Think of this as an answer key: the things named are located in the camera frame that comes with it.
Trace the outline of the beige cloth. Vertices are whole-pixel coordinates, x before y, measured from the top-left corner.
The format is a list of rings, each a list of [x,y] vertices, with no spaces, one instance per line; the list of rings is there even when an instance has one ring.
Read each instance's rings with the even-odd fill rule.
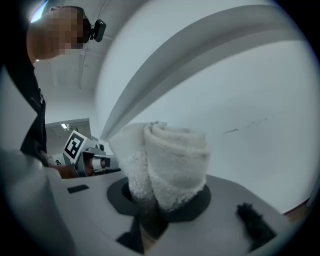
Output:
[[[160,121],[132,123],[108,144],[133,200],[147,211],[155,205],[175,211],[206,183],[210,151],[203,133]]]

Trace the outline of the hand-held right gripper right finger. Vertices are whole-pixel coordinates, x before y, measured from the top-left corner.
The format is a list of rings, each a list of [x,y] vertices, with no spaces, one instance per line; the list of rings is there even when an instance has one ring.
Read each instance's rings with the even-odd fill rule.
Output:
[[[249,203],[277,233],[290,227],[288,218],[242,185],[207,175],[211,192],[207,209],[193,221],[170,223],[148,256],[244,256],[251,247],[237,206]]]

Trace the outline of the person's left forearm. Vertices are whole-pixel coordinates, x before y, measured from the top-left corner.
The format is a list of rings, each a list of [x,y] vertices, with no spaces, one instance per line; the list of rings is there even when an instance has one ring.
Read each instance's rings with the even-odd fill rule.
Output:
[[[62,179],[73,179],[76,177],[75,169],[72,165],[56,165],[54,168],[59,172]]]

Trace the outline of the person's black shirt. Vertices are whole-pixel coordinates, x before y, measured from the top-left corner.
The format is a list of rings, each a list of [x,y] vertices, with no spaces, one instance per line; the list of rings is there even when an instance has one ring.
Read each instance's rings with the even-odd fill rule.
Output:
[[[35,69],[31,63],[17,63],[5,65],[10,78],[28,106],[35,112],[32,123],[23,140],[22,153],[39,160],[45,167],[48,161],[45,157],[47,153],[47,134],[45,127],[46,102],[44,95],[35,76]]]

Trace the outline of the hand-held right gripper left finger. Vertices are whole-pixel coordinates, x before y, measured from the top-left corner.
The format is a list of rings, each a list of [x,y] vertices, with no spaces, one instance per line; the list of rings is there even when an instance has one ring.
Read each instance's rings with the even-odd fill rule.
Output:
[[[130,230],[133,217],[114,209],[107,190],[124,174],[61,179],[58,173],[49,173],[47,177],[78,256],[143,256],[116,241]]]

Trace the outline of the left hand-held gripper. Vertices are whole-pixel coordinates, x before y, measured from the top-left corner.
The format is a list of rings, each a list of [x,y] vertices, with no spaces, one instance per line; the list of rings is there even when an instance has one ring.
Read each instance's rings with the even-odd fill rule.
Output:
[[[103,144],[90,140],[77,131],[72,131],[65,146],[64,158],[74,167],[77,177],[110,174],[120,171],[115,156],[107,155]]]

